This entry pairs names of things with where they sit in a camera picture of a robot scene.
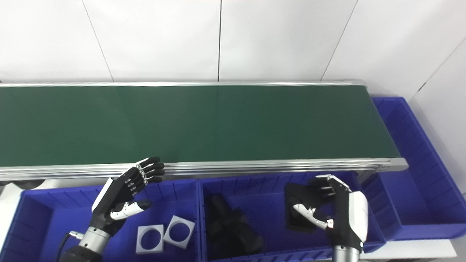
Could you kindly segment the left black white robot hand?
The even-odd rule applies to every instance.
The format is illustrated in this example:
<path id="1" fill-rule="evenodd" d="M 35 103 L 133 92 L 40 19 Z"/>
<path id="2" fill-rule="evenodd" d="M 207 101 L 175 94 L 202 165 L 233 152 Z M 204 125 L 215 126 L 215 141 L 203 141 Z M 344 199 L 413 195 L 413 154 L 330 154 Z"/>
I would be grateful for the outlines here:
<path id="1" fill-rule="evenodd" d="M 164 167 L 159 157 L 152 156 L 133 164 L 120 176 L 109 178 L 93 203 L 89 226 L 113 237 L 128 217 L 149 209 L 149 199 L 136 201 L 134 197 L 148 183 L 161 182 Z"/>

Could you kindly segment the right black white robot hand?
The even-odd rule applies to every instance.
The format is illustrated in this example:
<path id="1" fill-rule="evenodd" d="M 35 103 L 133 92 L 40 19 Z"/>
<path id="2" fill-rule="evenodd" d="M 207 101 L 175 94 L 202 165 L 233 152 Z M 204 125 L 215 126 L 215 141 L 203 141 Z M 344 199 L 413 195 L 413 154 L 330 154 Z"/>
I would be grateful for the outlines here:
<path id="1" fill-rule="evenodd" d="M 361 254 L 368 232 L 368 201 L 332 174 L 311 178 L 307 185 L 285 186 L 287 226 L 291 230 L 320 228 L 331 245 Z"/>

